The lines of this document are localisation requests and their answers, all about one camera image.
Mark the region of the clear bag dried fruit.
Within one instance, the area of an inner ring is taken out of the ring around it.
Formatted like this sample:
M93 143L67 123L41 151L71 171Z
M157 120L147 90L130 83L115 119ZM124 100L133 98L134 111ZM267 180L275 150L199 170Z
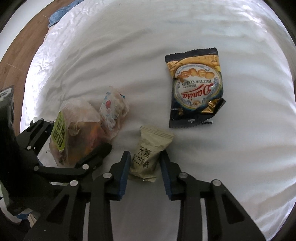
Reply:
M87 101L64 101L50 137L49 149L59 167L73 168L95 148L109 142L99 112Z

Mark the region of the olive green pastry packet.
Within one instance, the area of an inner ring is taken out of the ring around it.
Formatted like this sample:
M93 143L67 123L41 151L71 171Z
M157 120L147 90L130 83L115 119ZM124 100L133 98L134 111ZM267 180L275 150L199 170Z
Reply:
M140 127L140 141L132 154L129 174L147 182L155 182L157 158L173 141L174 134L154 126Z

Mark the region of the pink cartoon candy packet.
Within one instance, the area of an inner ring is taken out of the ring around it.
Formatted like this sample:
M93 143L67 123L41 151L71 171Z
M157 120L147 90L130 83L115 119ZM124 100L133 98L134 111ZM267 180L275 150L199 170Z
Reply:
M99 109L101 126L109 140L117 136L129 110L125 96L110 86Z

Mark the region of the black gold butter cookies bag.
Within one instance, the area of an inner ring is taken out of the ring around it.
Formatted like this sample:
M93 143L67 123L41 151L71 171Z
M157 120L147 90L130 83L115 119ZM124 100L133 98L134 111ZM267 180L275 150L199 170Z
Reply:
M169 127L211 125L225 104L218 50L169 54L165 62L172 78Z

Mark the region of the wooden headboard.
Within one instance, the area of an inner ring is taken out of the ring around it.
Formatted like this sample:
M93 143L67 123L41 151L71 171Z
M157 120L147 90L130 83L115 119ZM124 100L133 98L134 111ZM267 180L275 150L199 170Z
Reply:
M14 87L14 130L20 132L29 67L48 32L49 17L71 1L26 1L1 33L1 89Z

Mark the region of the white bed sheet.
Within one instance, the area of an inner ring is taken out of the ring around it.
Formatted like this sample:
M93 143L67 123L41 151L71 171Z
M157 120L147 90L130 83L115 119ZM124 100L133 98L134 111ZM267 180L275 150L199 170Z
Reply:
M124 150L138 165L140 128L193 123L223 89L211 124L173 128L170 160L219 179L272 240L295 204L295 44L264 1L83 1L30 65L21 130L75 98L99 109L109 87L129 103L105 172Z

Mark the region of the blue cloth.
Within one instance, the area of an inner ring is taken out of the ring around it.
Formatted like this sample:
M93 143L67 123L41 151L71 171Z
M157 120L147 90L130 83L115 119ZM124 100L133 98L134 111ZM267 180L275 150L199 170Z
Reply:
M78 4L82 3L83 1L84 0L74 0L70 4L56 10L49 17L48 27L52 27L53 25L57 24L72 8L74 8Z

